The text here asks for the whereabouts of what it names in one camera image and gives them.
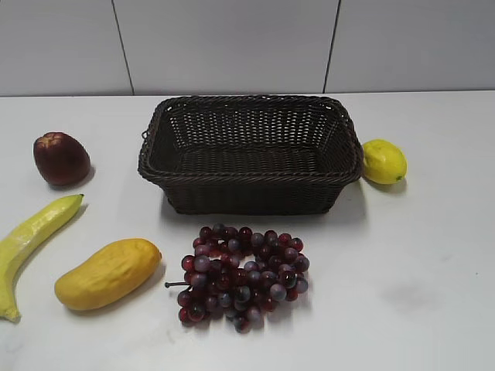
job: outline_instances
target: yellow banana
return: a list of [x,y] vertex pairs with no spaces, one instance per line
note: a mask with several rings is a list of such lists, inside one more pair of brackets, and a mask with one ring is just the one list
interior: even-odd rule
[[14,278],[22,263],[48,237],[77,213],[84,195],[56,199],[17,226],[0,242],[0,318],[17,322],[21,314],[15,303]]

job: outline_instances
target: tile grout line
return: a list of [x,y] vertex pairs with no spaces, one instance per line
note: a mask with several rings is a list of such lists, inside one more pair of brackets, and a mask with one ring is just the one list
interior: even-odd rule
[[330,50],[329,50],[329,53],[328,53],[328,62],[326,63],[326,73],[325,73],[325,80],[323,81],[323,92],[322,92],[322,94],[324,94],[326,92],[326,83],[328,82],[328,75],[329,75],[329,72],[330,72],[330,62],[332,60],[333,46],[335,44],[335,36],[337,34],[337,25],[339,23],[340,5],[341,4],[342,4],[342,0],[339,0],[339,2],[337,4],[337,11],[335,13],[335,23],[333,23],[332,40],[330,41]]
[[127,61],[127,54],[125,53],[124,40],[122,40],[121,26],[118,23],[117,10],[115,9],[114,0],[111,0],[111,6],[114,9],[115,23],[117,23],[118,38],[121,40],[122,54],[124,54],[125,69],[127,70],[127,76],[129,77],[129,83],[131,84],[131,92],[132,95],[135,95],[134,84],[132,83],[132,77],[131,77],[131,70],[129,69],[129,62]]

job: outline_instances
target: grape bunch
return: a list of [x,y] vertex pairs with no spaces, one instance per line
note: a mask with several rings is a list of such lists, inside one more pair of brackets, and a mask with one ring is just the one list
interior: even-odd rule
[[[193,241],[194,255],[182,260],[184,282],[178,294],[179,319],[192,324],[222,312],[239,332],[261,322],[263,312],[272,312],[281,301],[294,301],[308,290],[304,272],[309,260],[301,251],[303,243],[288,233],[253,233],[217,223],[201,228]],[[240,267],[241,261],[255,260]]]

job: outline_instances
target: apple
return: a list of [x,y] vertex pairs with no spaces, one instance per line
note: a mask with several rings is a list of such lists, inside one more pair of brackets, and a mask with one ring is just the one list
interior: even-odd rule
[[46,133],[36,139],[33,154],[39,173],[52,186],[71,186],[91,169],[84,147],[65,133]]

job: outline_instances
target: wicker basket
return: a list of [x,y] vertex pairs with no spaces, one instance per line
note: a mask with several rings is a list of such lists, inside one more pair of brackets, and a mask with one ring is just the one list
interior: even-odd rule
[[155,110],[141,176],[178,213],[325,213],[359,179],[363,152],[328,97],[179,97]]

